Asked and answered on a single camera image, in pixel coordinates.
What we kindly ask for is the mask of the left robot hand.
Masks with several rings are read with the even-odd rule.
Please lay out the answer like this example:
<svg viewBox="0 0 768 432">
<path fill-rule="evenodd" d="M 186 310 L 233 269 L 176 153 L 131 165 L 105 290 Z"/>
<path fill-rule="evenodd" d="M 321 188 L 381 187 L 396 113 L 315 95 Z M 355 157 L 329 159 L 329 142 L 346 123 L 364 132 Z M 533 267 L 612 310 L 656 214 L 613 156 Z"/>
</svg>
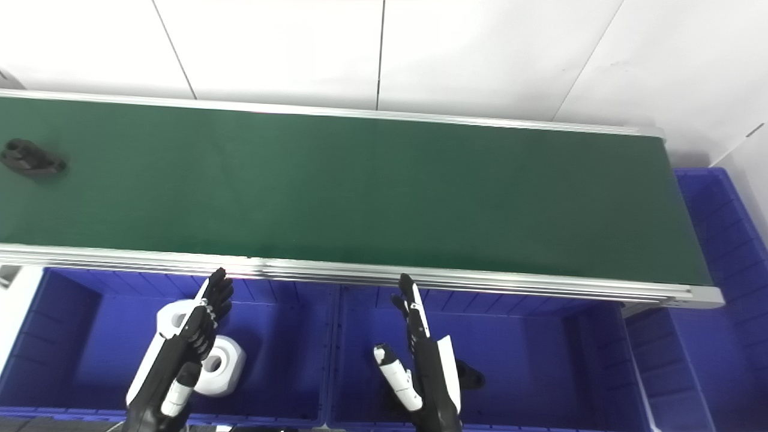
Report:
<svg viewBox="0 0 768 432">
<path fill-rule="evenodd" d="M 218 268 L 201 285 L 180 330 L 160 336 L 145 353 L 127 394 L 123 431 L 181 431 L 190 397 L 213 350 L 220 322 L 232 308 L 233 281 Z"/>
</svg>

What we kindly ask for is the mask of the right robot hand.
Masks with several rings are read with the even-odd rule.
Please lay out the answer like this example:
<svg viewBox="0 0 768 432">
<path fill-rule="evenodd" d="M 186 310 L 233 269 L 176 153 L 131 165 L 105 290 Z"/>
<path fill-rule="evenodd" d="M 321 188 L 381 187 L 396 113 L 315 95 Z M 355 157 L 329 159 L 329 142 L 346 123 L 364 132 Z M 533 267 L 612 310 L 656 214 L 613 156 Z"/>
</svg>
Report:
<svg viewBox="0 0 768 432">
<path fill-rule="evenodd" d="M 461 386 L 452 339 L 431 336 L 419 287 L 411 276 L 400 274 L 398 288 L 400 294 L 391 301 L 405 319 L 414 368 L 407 369 L 386 343 L 373 347 L 377 367 L 417 431 L 461 431 Z"/>
</svg>

